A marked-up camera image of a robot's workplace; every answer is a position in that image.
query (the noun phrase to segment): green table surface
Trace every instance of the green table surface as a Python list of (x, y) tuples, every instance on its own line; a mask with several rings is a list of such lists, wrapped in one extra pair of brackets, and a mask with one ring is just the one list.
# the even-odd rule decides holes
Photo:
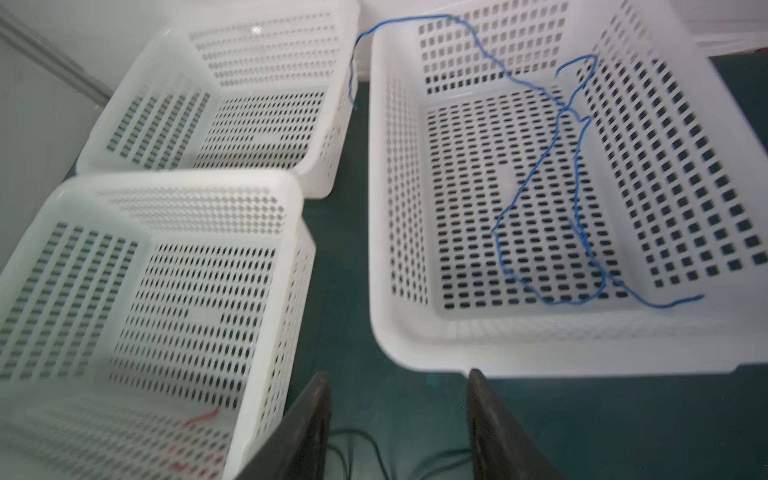
[[(733, 96), (768, 144), (768, 55), (714, 60)], [(357, 94), (336, 177), (304, 219), (317, 244), (288, 402), (315, 372), (333, 386), (332, 427), (378, 440), (401, 480), (429, 454), (468, 446), (466, 379), (410, 372), (373, 337), (368, 286), (368, 98)], [(729, 375), (492, 382), (555, 467), (581, 478), (768, 479), (768, 366)], [(347, 448), (347, 439), (333, 441)], [(353, 442), (353, 478), (381, 478), (365, 443)], [(329, 456), (326, 478), (341, 478)], [(471, 478), (469, 466), (438, 478)]]

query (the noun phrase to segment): white plastic basket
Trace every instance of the white plastic basket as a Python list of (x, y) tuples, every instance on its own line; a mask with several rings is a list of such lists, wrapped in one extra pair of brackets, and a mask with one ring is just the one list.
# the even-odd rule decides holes
[[(595, 253), (646, 300), (609, 285), (548, 306), (500, 271), (498, 215), (551, 142), (558, 109), (486, 61), (461, 25), (387, 25), (372, 47), (369, 239), (379, 345), (421, 370), (490, 376), (723, 372), (768, 360), (768, 161), (750, 126), (661, 0), (500, 0), (439, 12), (471, 22), (514, 75), (594, 117), (580, 205)], [(552, 300), (597, 291), (569, 226), (564, 131), (500, 235), (509, 267)]]
[(139, 55), (94, 126), (78, 173), (285, 168), (305, 197), (326, 197), (352, 110), (358, 15), (356, 0), (195, 11)]
[(283, 415), (302, 205), (279, 170), (61, 185), (0, 276), (3, 478), (233, 478)]

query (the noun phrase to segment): basket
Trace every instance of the basket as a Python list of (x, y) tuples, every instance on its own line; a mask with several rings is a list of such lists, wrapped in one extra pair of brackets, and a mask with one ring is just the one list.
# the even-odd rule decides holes
[[(551, 143), (553, 102), (505, 78), (468, 30), (387, 25), (372, 47), (371, 321), (410, 369), (488, 376), (726, 372), (768, 360), (768, 161), (671, 7), (661, 0), (463, 2), (521, 80), (591, 115), (579, 157), (581, 218), (611, 282), (552, 306), (504, 275), (492, 228)], [(499, 229), (504, 262), (550, 301), (598, 291), (573, 217), (574, 147), (560, 140)]]
[(305, 197), (326, 197), (352, 110), (358, 15), (356, 0), (195, 11), (139, 55), (91, 131), (78, 173), (284, 168)]
[(302, 205), (280, 170), (61, 185), (0, 276), (4, 478), (234, 478), (283, 415)]

